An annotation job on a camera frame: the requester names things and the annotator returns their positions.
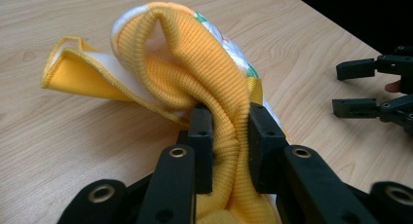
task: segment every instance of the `black clamp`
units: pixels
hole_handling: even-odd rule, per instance
[[[88,185],[58,223],[195,223],[196,194],[212,191],[212,132],[210,112],[196,106],[190,129],[153,174],[129,187],[111,179]],[[289,145],[264,106],[251,103],[248,141],[251,182],[257,193],[277,194],[282,223],[413,223],[413,189],[386,181],[367,194],[343,183],[315,150]]]
[[[380,118],[393,122],[413,133],[413,47],[399,46],[392,55],[342,62],[337,65],[337,79],[373,77],[375,70],[381,73],[400,75],[400,92],[407,95],[379,105],[374,98],[333,99],[333,112],[339,118]]]

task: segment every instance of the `fabric fold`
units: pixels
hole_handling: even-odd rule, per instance
[[[248,170],[251,101],[263,104],[261,81],[244,54],[199,13],[149,3],[112,29],[114,55],[64,37],[46,64],[42,88],[135,101],[182,125],[201,102],[214,122],[213,191],[197,197],[199,223],[276,223]]]

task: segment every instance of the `table surface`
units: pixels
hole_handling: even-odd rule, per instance
[[[114,20],[152,1],[197,10],[233,39],[292,141],[317,150],[344,182],[413,187],[412,136],[332,113],[333,98],[396,97],[383,88],[397,77],[337,81],[338,63],[379,53],[300,0],[0,0],[0,223],[56,223],[84,186],[131,185],[174,143],[182,127],[138,104],[40,89],[60,37],[110,53]]]

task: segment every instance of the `ribbed fabric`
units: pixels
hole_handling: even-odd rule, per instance
[[[160,22],[168,43],[167,60],[149,51],[146,42]],[[255,193],[247,167],[246,78],[217,41],[193,17],[157,7],[125,26],[118,38],[119,59],[148,91],[173,108],[204,103],[214,121],[213,192],[198,197],[200,222],[224,214],[227,207],[244,223],[274,223],[275,214]]]
[[[175,121],[179,119],[169,109],[191,109],[198,102],[205,104],[214,122],[213,191],[197,196],[197,221],[277,223],[270,203],[255,192],[248,170],[249,102],[262,102],[260,80],[245,77],[217,39],[194,18],[192,10],[172,3],[151,3],[145,7],[116,31],[112,47],[117,59],[155,97],[155,102],[128,90],[90,54],[73,49],[64,51],[58,59],[54,49],[45,69],[43,87],[80,93],[90,85],[79,84],[81,88],[71,90],[64,78],[75,80],[86,74],[91,83],[100,84],[100,74],[112,85],[107,89],[115,88],[122,93],[119,99],[129,98]],[[78,46],[79,50],[86,47],[81,43]],[[77,64],[81,68],[70,68]],[[87,65],[94,73],[83,71],[88,69]]]

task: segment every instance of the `wooden table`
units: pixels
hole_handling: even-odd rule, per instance
[[[290,138],[316,149],[344,182],[413,187],[412,136],[332,114],[333,98],[396,97],[383,90],[396,77],[337,81],[336,64],[378,53],[300,0],[0,0],[0,223],[56,223],[84,186],[131,185],[174,143],[181,127],[135,103],[40,89],[60,37],[110,53],[114,20],[151,1],[189,6],[233,39]]]

